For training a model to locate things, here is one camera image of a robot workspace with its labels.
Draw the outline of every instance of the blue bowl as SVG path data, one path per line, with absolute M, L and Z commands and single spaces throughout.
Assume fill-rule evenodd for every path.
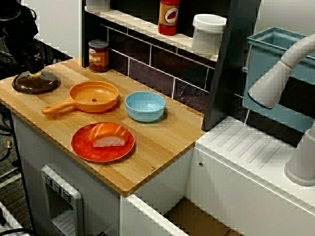
M 131 118 L 141 122 L 151 122 L 163 115 L 165 100 L 156 93 L 139 91 L 129 94 L 125 104 Z

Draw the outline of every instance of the white faucet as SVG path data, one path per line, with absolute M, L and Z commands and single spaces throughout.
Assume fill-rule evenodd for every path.
M 249 97 L 258 105 L 272 109 L 279 101 L 295 66 L 315 51 L 315 34 L 305 37 L 281 57 L 281 60 L 249 89 Z M 315 122 L 298 144 L 284 172 L 293 182 L 302 186 L 315 185 Z

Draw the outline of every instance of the blue storage bin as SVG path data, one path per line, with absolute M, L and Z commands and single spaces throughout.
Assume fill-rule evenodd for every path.
M 280 104 L 271 110 L 263 109 L 249 98 L 248 90 L 281 59 L 288 48 L 304 37 L 304 35 L 277 27 L 248 37 L 252 50 L 243 99 L 244 107 L 301 132 L 305 132 L 312 126 L 313 118 Z M 315 53 L 303 58 L 294 68 L 291 76 L 315 85 Z

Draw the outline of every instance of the red bottle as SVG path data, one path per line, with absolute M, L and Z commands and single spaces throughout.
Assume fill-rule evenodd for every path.
M 159 33 L 176 34 L 179 2 L 180 0 L 161 0 L 157 27 Z

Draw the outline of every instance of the orange toy frying pan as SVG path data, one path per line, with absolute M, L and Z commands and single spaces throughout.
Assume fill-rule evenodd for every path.
M 45 115 L 59 112 L 65 108 L 75 106 L 87 113 L 104 112 L 115 105 L 118 100 L 118 89 L 106 82 L 88 81 L 73 86 L 70 98 L 44 106 Z

